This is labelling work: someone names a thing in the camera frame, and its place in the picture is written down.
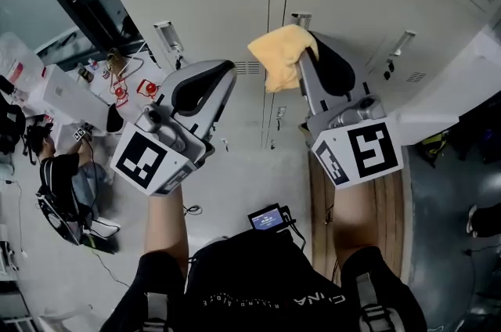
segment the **black shirt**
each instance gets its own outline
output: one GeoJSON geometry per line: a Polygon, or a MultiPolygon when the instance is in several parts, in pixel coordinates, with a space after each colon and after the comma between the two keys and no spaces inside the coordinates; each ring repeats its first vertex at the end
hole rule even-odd
{"type": "Polygon", "coordinates": [[[101,331],[138,330],[147,319],[146,292],[168,296],[165,330],[174,332],[358,330],[357,272],[371,272],[378,300],[397,309],[407,331],[426,330],[419,305],[378,248],[348,259],[342,290],[315,272],[290,235],[251,230],[196,253],[185,294],[169,254],[142,256],[133,284],[101,331]]]}
{"type": "Polygon", "coordinates": [[[58,199],[58,204],[63,206],[63,209],[67,211],[74,210],[71,177],[78,172],[79,158],[78,153],[63,154],[57,157],[46,158],[40,164],[42,172],[46,166],[52,167],[52,177],[48,183],[49,188],[52,194],[58,199]]]}

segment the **yellow towel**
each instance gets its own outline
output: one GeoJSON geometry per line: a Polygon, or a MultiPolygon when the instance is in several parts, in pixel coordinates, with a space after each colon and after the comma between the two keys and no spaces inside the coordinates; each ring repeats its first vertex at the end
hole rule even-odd
{"type": "Polygon", "coordinates": [[[311,47],[316,58],[319,58],[319,49],[313,36],[295,24],[267,33],[247,47],[268,71],[267,92],[299,87],[296,62],[307,47],[311,47]]]}

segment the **cable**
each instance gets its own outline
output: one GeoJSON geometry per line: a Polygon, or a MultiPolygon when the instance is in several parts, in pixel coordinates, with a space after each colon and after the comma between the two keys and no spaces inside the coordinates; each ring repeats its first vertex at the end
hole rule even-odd
{"type": "Polygon", "coordinates": [[[186,208],[184,205],[182,206],[185,210],[186,215],[200,215],[204,210],[200,205],[192,205],[191,207],[186,208]]]}
{"type": "Polygon", "coordinates": [[[19,215],[19,248],[21,250],[21,253],[24,253],[23,250],[23,228],[21,227],[21,197],[23,196],[23,189],[21,189],[20,184],[17,182],[17,180],[6,180],[6,184],[12,185],[15,184],[17,188],[19,189],[19,196],[17,197],[17,211],[19,215]]]}
{"type": "Polygon", "coordinates": [[[115,282],[121,283],[122,285],[126,286],[127,288],[129,288],[129,287],[130,287],[130,285],[127,285],[125,282],[122,282],[121,280],[118,280],[118,279],[115,277],[115,275],[114,275],[114,274],[110,271],[110,269],[109,269],[106,265],[104,265],[103,260],[101,259],[101,257],[99,256],[99,254],[97,254],[97,253],[94,251],[94,249],[93,249],[93,248],[91,248],[91,251],[92,251],[92,253],[93,253],[93,254],[94,254],[97,258],[99,258],[99,262],[101,262],[101,265],[103,266],[103,268],[104,268],[106,271],[108,271],[108,273],[110,274],[110,276],[111,276],[111,279],[112,279],[112,280],[114,280],[115,282]]]}
{"type": "Polygon", "coordinates": [[[473,296],[475,294],[475,287],[477,286],[477,271],[475,269],[475,261],[473,260],[473,256],[471,255],[471,253],[483,251],[483,250],[486,250],[487,248],[494,248],[494,247],[498,247],[498,246],[488,246],[488,247],[484,247],[480,250],[465,250],[465,251],[463,251],[463,253],[467,257],[470,258],[470,263],[471,263],[471,292],[470,292],[470,297],[468,298],[468,304],[467,304],[466,308],[460,313],[460,316],[458,316],[453,321],[451,321],[450,323],[445,325],[445,327],[443,325],[440,325],[439,327],[436,327],[434,329],[429,329],[428,331],[435,331],[435,330],[438,330],[440,327],[442,327],[442,329],[440,331],[446,330],[451,325],[453,325],[454,323],[457,323],[459,320],[461,320],[468,313],[468,311],[470,310],[470,307],[471,307],[471,302],[473,300],[473,296]]]}
{"type": "Polygon", "coordinates": [[[133,59],[138,59],[138,60],[140,60],[140,61],[141,61],[141,65],[140,65],[139,67],[141,67],[141,66],[142,66],[142,64],[144,63],[144,60],[142,60],[142,59],[140,59],[140,58],[136,58],[135,56],[136,56],[137,54],[139,54],[139,52],[141,51],[141,49],[142,49],[145,45],[146,45],[146,41],[144,41],[144,42],[143,42],[143,44],[141,45],[141,48],[139,48],[139,49],[137,50],[137,52],[129,58],[128,62],[125,64],[125,66],[122,68],[122,70],[120,70],[120,72],[118,73],[118,76],[117,76],[118,78],[120,77],[120,75],[121,75],[122,73],[124,73],[124,70],[125,70],[125,69],[127,69],[127,66],[129,65],[129,63],[130,63],[133,59]]]}
{"type": "Polygon", "coordinates": [[[464,254],[466,255],[469,255],[471,256],[471,253],[479,253],[480,251],[483,251],[483,250],[488,250],[489,248],[497,248],[497,247],[501,247],[501,244],[497,244],[495,246],[485,246],[483,248],[479,248],[477,250],[471,250],[470,248],[468,250],[465,250],[464,251],[464,254]]]}
{"type": "Polygon", "coordinates": [[[289,216],[289,214],[284,213],[283,216],[285,217],[286,221],[290,223],[290,228],[303,240],[303,244],[301,245],[301,251],[305,249],[306,246],[306,239],[301,235],[301,232],[297,229],[296,225],[292,223],[292,218],[289,216]]]}
{"type": "Polygon", "coordinates": [[[325,224],[326,225],[329,225],[332,222],[332,214],[330,213],[330,210],[333,209],[333,208],[334,208],[334,204],[332,204],[326,210],[326,220],[325,220],[325,224]]]}
{"type": "Polygon", "coordinates": [[[442,332],[443,330],[444,330],[444,326],[440,325],[440,326],[438,326],[436,328],[427,330],[427,332],[442,332]]]}
{"type": "Polygon", "coordinates": [[[86,141],[86,143],[88,144],[88,148],[91,149],[91,153],[92,153],[92,164],[94,165],[94,180],[96,181],[96,194],[94,194],[94,200],[92,201],[92,206],[91,206],[91,213],[92,213],[92,217],[94,218],[94,204],[96,203],[96,199],[97,199],[97,193],[98,193],[98,185],[97,185],[97,170],[96,170],[96,163],[94,162],[94,149],[92,148],[91,146],[91,143],[87,140],[87,139],[84,139],[84,141],[86,141]]]}
{"type": "Polygon", "coordinates": [[[336,262],[334,263],[334,268],[332,270],[332,278],[330,278],[330,281],[332,283],[334,283],[334,279],[336,278],[336,271],[337,271],[338,266],[339,266],[339,262],[337,262],[337,260],[336,260],[336,262]]]}

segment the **shoe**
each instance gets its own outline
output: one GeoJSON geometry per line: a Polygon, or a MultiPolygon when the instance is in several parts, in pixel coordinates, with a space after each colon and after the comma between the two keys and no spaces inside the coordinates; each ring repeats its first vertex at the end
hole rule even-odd
{"type": "Polygon", "coordinates": [[[477,206],[474,205],[468,211],[468,223],[467,223],[467,233],[473,233],[473,237],[477,237],[477,232],[473,230],[473,226],[471,225],[471,219],[473,218],[474,213],[477,212],[477,206]]]}

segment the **window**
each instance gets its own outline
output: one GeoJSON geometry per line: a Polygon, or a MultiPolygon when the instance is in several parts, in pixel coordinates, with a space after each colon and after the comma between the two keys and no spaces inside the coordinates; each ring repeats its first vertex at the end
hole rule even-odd
{"type": "Polygon", "coordinates": [[[86,63],[87,58],[103,60],[112,48],[118,48],[123,55],[133,53],[143,43],[120,0],[57,2],[71,22],[38,46],[36,52],[44,63],[57,63],[67,70],[79,62],[86,63]]]}

